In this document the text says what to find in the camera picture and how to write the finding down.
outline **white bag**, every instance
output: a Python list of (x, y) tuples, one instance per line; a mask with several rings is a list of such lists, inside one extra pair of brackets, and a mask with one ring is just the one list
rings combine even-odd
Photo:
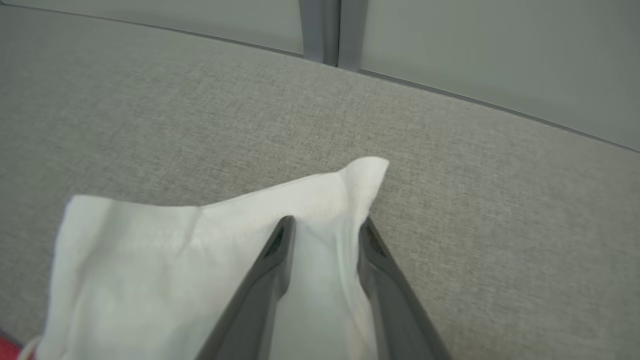
[(286, 215), (296, 217), (296, 243), (271, 359), (376, 359), (357, 234), (387, 164), (362, 158), (202, 208), (74, 197), (37, 359), (195, 358)]

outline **gray sofa cushion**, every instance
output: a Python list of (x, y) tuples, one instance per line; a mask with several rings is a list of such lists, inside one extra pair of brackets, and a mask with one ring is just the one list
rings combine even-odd
[(203, 205), (364, 155), (371, 211), (455, 359), (640, 352), (640, 155), (207, 38), (0, 6), (0, 327), (44, 326), (74, 193)]

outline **fabric fold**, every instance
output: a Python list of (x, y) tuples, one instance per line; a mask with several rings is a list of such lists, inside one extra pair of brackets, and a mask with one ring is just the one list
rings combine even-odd
[(38, 360), (194, 358), (286, 215), (298, 230), (271, 358), (376, 358), (357, 232), (387, 165), (361, 158), (200, 208), (75, 196), (56, 239)]

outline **red object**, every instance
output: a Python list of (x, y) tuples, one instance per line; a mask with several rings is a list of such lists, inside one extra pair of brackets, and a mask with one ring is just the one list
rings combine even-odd
[(18, 355), (20, 355), (20, 348), (0, 336), (0, 360), (16, 360)]

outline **white cloth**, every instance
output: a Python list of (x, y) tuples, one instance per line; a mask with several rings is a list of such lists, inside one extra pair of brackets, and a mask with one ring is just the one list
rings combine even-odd
[(193, 359), (286, 215), (296, 217), (296, 243), (271, 358), (377, 358), (357, 233), (387, 164), (361, 158), (201, 208), (74, 197), (37, 359)]

